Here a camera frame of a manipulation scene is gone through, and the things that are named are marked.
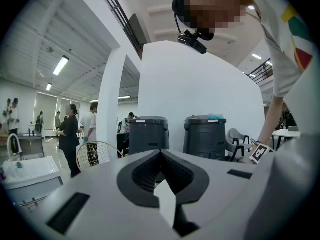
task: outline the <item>fluorescent light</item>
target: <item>fluorescent light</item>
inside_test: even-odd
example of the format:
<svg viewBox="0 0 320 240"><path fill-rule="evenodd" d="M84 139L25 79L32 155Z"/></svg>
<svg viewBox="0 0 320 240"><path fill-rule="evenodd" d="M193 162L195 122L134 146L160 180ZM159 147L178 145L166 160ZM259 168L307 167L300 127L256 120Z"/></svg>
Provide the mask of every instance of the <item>fluorescent light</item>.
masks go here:
<svg viewBox="0 0 320 240"><path fill-rule="evenodd" d="M43 92L40 92L40 91L38 91L37 93L38 93L38 94L43 94L43 95L47 95L47 96L51 96L51 97L58 98L58 96L53 96L53 95L50 95L50 94L47 94L47 93L43 93Z"/></svg>
<svg viewBox="0 0 320 240"><path fill-rule="evenodd" d="M52 86L52 84L51 84L51 83L48 83L48 86L46 87L46 90L47 90L47 91L50 91L51 86Z"/></svg>
<svg viewBox="0 0 320 240"><path fill-rule="evenodd" d="M123 96L123 97L119 97L118 99L123 100L123 99L130 99L130 98L131 98L131 96Z"/></svg>
<svg viewBox="0 0 320 240"><path fill-rule="evenodd" d="M262 58L256 54L252 54L253 57L257 58L258 60L261 60Z"/></svg>
<svg viewBox="0 0 320 240"><path fill-rule="evenodd" d="M69 61L69 58L66 56L62 56L62 59L60 60L58 66L56 66L53 74L54 75L59 75L59 73L61 72L61 70L64 68L64 66L67 64L67 62Z"/></svg>

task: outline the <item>white pillar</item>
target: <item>white pillar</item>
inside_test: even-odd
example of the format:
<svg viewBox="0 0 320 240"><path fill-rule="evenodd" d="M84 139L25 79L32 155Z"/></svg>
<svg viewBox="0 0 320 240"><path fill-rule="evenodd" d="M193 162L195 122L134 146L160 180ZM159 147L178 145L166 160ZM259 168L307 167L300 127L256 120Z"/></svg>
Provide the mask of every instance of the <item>white pillar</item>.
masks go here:
<svg viewBox="0 0 320 240"><path fill-rule="evenodd" d="M123 48L111 52L106 63L99 93L99 107L96 118L97 141L105 142L117 148L117 122L118 97L122 72L125 65L126 53ZM117 151L109 148L111 159L118 158Z"/></svg>

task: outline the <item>ceiling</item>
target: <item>ceiling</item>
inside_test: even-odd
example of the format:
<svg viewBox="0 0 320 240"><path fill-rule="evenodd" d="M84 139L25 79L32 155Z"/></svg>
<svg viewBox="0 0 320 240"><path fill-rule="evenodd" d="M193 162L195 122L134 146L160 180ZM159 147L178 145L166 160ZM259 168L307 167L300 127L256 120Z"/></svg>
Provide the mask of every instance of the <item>ceiling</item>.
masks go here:
<svg viewBox="0 0 320 240"><path fill-rule="evenodd" d="M258 55L261 59L253 57L252 54ZM250 74L252 71L260 67L268 59L270 59L270 51L268 45L263 38L258 45L253 49L252 52L240 63L238 69L244 72L245 74Z"/></svg>
<svg viewBox="0 0 320 240"><path fill-rule="evenodd" d="M66 0L30 0L2 43L0 76L81 101L99 98L111 49L88 28L86 16ZM62 56L69 62L58 76ZM125 65L119 96L138 98L139 75Z"/></svg>
<svg viewBox="0 0 320 240"><path fill-rule="evenodd" d="M173 0L143 0L151 18L157 41L177 42L178 28L172 11ZM230 23L228 28L216 29L212 41L202 41L207 51L238 67L263 38L263 31L254 10L247 9L239 22ZM181 31L187 28L179 21Z"/></svg>

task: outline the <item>black trash bin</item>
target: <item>black trash bin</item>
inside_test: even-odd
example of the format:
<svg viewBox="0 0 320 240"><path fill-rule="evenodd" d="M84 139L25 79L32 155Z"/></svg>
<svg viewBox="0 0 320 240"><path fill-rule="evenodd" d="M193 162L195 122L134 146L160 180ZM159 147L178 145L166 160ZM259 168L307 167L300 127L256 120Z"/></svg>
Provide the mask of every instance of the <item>black trash bin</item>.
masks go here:
<svg viewBox="0 0 320 240"><path fill-rule="evenodd" d="M210 120L207 115L185 120L183 153L212 160L226 160L226 119Z"/></svg>
<svg viewBox="0 0 320 240"><path fill-rule="evenodd" d="M161 116L141 116L129 121L129 155L169 149L168 120Z"/></svg>

